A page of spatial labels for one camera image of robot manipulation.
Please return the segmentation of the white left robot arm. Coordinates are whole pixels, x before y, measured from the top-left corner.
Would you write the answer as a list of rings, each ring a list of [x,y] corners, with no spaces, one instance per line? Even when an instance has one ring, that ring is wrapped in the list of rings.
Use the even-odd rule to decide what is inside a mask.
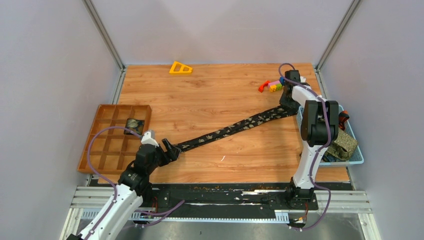
[[[160,145],[143,143],[133,160],[113,186],[113,194],[97,216],[78,234],[68,240],[114,240],[133,212],[153,201],[151,173],[179,158],[182,150],[164,138]]]

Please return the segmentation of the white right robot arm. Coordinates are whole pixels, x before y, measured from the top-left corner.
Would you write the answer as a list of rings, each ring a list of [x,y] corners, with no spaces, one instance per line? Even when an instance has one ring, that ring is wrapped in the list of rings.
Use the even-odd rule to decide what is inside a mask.
[[[302,82],[298,70],[288,70],[281,77],[284,79],[284,92],[280,102],[303,107],[300,126],[303,150],[285,195],[286,204],[292,209],[298,209],[313,200],[320,161],[331,142],[338,137],[339,104],[334,100],[326,100]]]

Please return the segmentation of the black tie with gold pattern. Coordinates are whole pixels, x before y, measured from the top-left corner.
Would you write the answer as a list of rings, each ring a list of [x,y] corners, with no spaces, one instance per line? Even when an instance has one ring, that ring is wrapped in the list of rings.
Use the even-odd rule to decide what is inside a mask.
[[[239,132],[250,130],[267,122],[294,116],[298,113],[299,106],[300,105],[298,103],[289,105],[279,105],[277,107],[273,107],[263,112],[247,117],[241,121],[223,127],[216,131],[174,144],[173,146],[180,149],[181,152],[187,152],[203,145],[212,143],[214,141],[237,134]]]

